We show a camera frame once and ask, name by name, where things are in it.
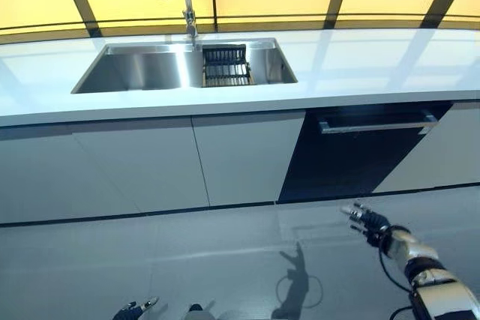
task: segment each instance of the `dishwasher handle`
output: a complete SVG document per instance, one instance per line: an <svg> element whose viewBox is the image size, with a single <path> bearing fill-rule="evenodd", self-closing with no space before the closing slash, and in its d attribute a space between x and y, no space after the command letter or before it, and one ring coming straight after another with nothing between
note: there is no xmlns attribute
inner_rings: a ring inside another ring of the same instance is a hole
<svg viewBox="0 0 480 320"><path fill-rule="evenodd" d="M397 130L397 129L412 129L420 127L419 135L425 135L432 130L437 124L438 120L428 110L422 111L424 114L423 121L413 123L393 123L393 124L372 124L372 125L353 125L346 127L330 127L329 122L325 118L319 118L319 126L322 134L342 134L342 133L357 133L360 131L376 131L376 130Z"/></svg>

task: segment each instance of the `drain rack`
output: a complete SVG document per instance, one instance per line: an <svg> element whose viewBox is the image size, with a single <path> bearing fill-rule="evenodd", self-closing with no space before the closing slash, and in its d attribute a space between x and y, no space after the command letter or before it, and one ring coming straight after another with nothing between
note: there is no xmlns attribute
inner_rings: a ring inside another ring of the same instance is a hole
<svg viewBox="0 0 480 320"><path fill-rule="evenodd" d="M203 88L254 85L245 45L203 46Z"/></svg>

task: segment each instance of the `black dishwasher door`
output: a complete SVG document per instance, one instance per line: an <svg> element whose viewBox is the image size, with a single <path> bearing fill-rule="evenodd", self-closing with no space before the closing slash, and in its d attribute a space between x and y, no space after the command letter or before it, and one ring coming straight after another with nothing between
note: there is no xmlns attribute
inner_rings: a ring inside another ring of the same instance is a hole
<svg viewBox="0 0 480 320"><path fill-rule="evenodd" d="M371 193L450 106L434 102L309 109L279 202Z"/></svg>

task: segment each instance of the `cabinet panel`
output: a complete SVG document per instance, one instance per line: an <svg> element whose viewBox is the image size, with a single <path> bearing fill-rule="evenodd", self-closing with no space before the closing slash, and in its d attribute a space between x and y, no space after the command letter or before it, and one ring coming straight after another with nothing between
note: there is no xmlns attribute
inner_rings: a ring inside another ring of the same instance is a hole
<svg viewBox="0 0 480 320"><path fill-rule="evenodd" d="M480 103L456 103L375 189L424 189L480 182Z"/></svg>
<svg viewBox="0 0 480 320"><path fill-rule="evenodd" d="M277 201L304 113L193 117L210 204Z"/></svg>
<svg viewBox="0 0 480 320"><path fill-rule="evenodd" d="M0 223L138 212L63 125L1 130Z"/></svg>
<svg viewBox="0 0 480 320"><path fill-rule="evenodd" d="M438 102L309 109L280 202L373 192L449 107Z"/></svg>
<svg viewBox="0 0 480 320"><path fill-rule="evenodd" d="M142 212L208 206L190 117L70 128L92 161Z"/></svg>

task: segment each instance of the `metal robot arm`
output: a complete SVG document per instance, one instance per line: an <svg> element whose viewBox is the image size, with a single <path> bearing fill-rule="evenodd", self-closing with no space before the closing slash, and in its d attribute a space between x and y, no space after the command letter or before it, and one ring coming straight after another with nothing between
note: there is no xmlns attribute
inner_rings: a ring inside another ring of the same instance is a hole
<svg viewBox="0 0 480 320"><path fill-rule="evenodd" d="M360 204L341 209L358 225L367 242L379 248L388 278L409 292L417 320L480 320L480 306L473 293L439 261L435 249L422 244L408 229L391 225L386 217ZM386 271L382 253L397 263L410 289L393 280Z"/></svg>

